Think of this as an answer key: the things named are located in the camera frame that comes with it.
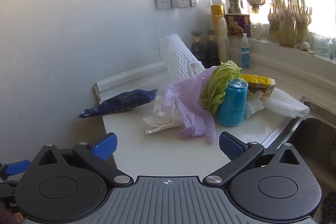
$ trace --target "yellow box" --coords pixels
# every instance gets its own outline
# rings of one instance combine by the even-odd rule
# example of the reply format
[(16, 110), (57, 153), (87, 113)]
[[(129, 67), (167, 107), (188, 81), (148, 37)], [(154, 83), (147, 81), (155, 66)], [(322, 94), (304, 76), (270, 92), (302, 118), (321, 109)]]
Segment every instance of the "yellow box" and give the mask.
[(249, 84), (249, 91), (255, 93), (261, 90), (263, 97), (269, 97), (275, 88), (275, 80), (269, 77), (258, 75), (241, 75), (243, 79)]

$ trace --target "juice box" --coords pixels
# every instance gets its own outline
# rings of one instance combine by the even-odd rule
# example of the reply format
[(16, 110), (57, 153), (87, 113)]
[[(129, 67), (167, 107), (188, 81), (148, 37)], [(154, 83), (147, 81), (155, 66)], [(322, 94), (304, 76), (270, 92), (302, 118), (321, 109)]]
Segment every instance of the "juice box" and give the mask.
[(249, 84), (249, 91), (255, 93), (261, 90), (263, 97), (270, 97), (275, 88), (275, 80), (269, 77), (258, 75), (241, 75), (243, 79)]
[(226, 14), (224, 17), (227, 24), (228, 37), (243, 37), (243, 33), (246, 33), (247, 37), (250, 37), (250, 15)]

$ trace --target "soy sauce bottle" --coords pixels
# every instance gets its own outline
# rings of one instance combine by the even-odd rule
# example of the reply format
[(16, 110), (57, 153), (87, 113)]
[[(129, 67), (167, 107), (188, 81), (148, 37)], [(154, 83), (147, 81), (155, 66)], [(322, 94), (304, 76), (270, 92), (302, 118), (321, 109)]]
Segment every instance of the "soy sauce bottle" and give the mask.
[(207, 35), (209, 36), (209, 41), (206, 45), (207, 64), (209, 68), (212, 66), (219, 66), (221, 62), (219, 61), (218, 48), (215, 42), (215, 31), (207, 30)]
[(206, 50), (204, 44), (201, 42), (201, 33), (202, 32), (191, 32), (194, 36), (194, 43), (191, 45), (191, 52), (197, 58), (198, 61), (201, 61), (205, 68), (208, 67), (206, 59)]

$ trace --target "blue gripper pad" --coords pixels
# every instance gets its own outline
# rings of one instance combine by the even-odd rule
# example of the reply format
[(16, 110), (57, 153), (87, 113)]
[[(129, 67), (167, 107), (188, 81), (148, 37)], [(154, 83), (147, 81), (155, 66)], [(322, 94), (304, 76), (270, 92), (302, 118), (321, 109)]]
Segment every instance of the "blue gripper pad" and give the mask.
[(100, 143), (92, 147), (92, 153), (101, 158), (107, 160), (113, 152), (117, 149), (118, 140), (117, 135), (111, 134)]
[(30, 165), (29, 160), (22, 160), (14, 164), (9, 164), (8, 167), (6, 168), (6, 174), (11, 176), (20, 174), (26, 171), (29, 165)]
[(228, 156), (230, 160), (234, 160), (247, 150), (246, 147), (244, 147), (247, 145), (242, 141), (236, 139), (234, 136), (232, 135), (228, 136), (228, 135), (229, 133), (223, 132), (219, 136), (219, 148), (226, 156)]

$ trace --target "yellow bottle cap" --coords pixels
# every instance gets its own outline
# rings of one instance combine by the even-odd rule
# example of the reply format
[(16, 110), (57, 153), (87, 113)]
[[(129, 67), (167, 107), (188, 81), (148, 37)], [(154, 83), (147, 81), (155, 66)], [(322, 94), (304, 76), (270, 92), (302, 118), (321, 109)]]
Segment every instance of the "yellow bottle cap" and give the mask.
[(223, 14), (223, 6), (221, 4), (211, 5), (211, 14), (222, 15)]

